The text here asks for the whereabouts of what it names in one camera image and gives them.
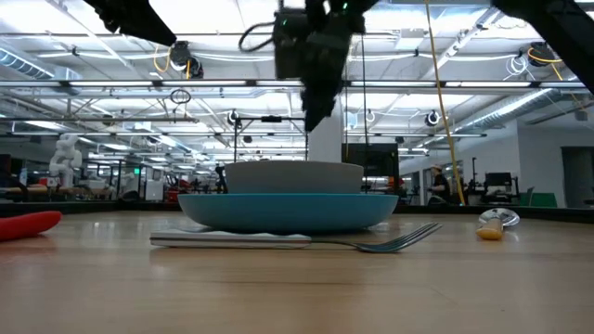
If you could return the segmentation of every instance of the desk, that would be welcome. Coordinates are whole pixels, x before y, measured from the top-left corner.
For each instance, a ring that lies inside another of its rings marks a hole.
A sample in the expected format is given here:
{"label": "desk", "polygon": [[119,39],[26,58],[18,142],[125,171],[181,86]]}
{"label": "desk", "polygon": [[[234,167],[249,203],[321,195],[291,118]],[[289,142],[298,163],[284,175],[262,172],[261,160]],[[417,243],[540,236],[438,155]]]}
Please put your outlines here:
{"label": "desk", "polygon": [[68,215],[0,243],[3,334],[591,333],[594,226],[524,220],[502,242],[471,215],[399,215],[345,239],[444,228],[400,254],[176,250],[181,212]]}

